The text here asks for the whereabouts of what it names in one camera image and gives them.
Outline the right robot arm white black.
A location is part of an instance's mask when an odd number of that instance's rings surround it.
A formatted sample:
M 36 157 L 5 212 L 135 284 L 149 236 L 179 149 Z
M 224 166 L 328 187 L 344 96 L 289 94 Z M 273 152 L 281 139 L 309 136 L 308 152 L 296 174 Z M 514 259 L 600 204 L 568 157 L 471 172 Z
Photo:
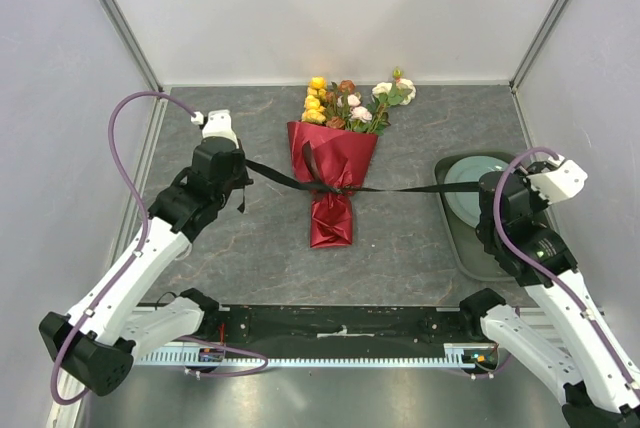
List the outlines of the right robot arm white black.
M 535 219 L 576 196 L 586 180 L 572 161 L 491 171 L 479 180 L 478 239 L 537 303 L 562 345 L 531 328 L 491 289 L 461 302 L 457 325 L 465 339 L 487 338 L 534 374 L 557 398 L 569 426 L 636 427 L 639 368 L 606 325 L 564 240 Z

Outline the yellow rose stem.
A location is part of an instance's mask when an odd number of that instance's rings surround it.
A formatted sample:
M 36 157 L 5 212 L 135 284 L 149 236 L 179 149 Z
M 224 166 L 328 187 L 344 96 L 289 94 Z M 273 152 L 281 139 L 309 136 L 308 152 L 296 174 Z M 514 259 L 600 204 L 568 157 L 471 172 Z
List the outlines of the yellow rose stem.
M 327 82 L 323 77 L 312 77 L 304 100 L 304 111 L 301 121 L 316 125 L 323 125 L 326 122 L 325 99 Z

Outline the black ribbon gold lettering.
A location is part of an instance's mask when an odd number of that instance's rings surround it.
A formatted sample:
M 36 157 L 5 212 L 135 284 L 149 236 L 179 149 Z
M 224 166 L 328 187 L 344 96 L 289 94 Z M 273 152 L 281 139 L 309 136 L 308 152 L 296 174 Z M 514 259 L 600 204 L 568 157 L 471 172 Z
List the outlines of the black ribbon gold lettering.
M 333 194 L 339 196 L 351 196 L 356 193 L 421 193 L 421 194 L 446 194 L 446 193 L 479 193 L 480 183 L 478 181 L 465 181 L 435 184 L 428 186 L 410 187 L 404 189 L 377 189 L 357 185 L 334 186 L 328 184 L 322 177 L 315 161 L 313 148 L 309 142 L 302 147 L 302 158 L 304 165 L 311 175 L 311 180 L 304 182 L 296 178 L 287 176 L 276 169 L 265 164 L 245 160 L 247 169 L 288 188 L 299 191 L 307 191 L 315 194 Z

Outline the pink rose stem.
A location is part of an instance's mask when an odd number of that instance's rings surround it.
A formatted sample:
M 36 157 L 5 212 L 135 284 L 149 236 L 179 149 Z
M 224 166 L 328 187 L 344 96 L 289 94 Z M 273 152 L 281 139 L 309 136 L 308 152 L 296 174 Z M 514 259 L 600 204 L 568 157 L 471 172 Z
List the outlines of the pink rose stem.
M 389 96 L 374 96 L 367 105 L 350 108 L 345 129 L 360 134 L 381 135 L 389 126 Z

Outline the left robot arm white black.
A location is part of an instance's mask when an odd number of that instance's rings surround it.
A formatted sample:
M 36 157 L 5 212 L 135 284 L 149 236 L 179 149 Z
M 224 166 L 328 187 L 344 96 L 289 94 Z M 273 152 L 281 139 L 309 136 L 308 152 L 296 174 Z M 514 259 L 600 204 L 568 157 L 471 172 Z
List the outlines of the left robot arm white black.
M 166 343 L 190 335 L 198 341 L 216 336 L 219 304 L 195 288 L 136 320 L 130 315 L 167 266 L 216 220 L 231 192 L 250 182 L 234 134 L 204 137 L 190 166 L 143 212 L 140 230 L 104 277 L 66 313 L 45 315 L 39 333 L 54 363 L 50 388 L 56 402 L 68 402 L 58 391 L 61 371 L 85 392 L 105 396 L 124 381 L 135 361 Z

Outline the dark red wrapping paper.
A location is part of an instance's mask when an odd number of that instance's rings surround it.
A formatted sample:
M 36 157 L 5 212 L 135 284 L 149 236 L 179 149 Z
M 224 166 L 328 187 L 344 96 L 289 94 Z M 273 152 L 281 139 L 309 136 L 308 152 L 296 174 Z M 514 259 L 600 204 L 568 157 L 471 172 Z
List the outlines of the dark red wrapping paper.
M 309 142 L 324 180 L 334 186 L 362 186 L 378 136 L 291 121 L 287 124 L 289 151 L 294 177 L 310 181 L 302 147 Z M 313 194 L 310 211 L 310 246 L 349 246 L 354 239 L 351 196 Z

